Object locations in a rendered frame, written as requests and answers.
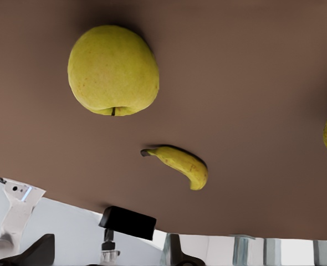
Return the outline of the green apple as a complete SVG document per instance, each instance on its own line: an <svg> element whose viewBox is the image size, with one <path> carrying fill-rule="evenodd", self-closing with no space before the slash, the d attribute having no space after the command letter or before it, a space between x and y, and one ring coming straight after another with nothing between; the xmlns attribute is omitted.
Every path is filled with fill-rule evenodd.
<svg viewBox="0 0 327 266"><path fill-rule="evenodd" d="M68 60L77 101L100 115L126 116L149 107L159 92L159 68L146 42L116 25L85 32Z"/></svg>

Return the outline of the yellow banana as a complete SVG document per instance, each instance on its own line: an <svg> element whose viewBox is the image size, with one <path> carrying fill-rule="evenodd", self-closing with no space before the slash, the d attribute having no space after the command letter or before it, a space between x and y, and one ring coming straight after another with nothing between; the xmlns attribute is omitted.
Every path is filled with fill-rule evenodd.
<svg viewBox="0 0 327 266"><path fill-rule="evenodd" d="M197 156L178 147L163 145L152 149L142 149L142 157L155 156L162 163L185 175L190 181L190 189L198 191L208 181L208 167Z"/></svg>

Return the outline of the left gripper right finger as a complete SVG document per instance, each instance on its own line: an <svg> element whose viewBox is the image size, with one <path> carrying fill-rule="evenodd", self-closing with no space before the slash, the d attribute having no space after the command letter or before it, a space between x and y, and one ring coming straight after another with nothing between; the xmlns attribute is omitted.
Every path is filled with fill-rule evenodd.
<svg viewBox="0 0 327 266"><path fill-rule="evenodd" d="M162 266L206 266L202 259L187 255L182 251L180 236L176 233L166 235L160 264Z"/></svg>

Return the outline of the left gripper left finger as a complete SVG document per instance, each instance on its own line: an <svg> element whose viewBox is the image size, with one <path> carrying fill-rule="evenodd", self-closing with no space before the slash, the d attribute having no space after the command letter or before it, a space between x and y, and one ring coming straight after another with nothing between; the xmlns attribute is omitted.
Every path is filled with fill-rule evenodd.
<svg viewBox="0 0 327 266"><path fill-rule="evenodd" d="M45 234L19 255L0 259L0 266L52 266L55 260L55 235Z"/></svg>

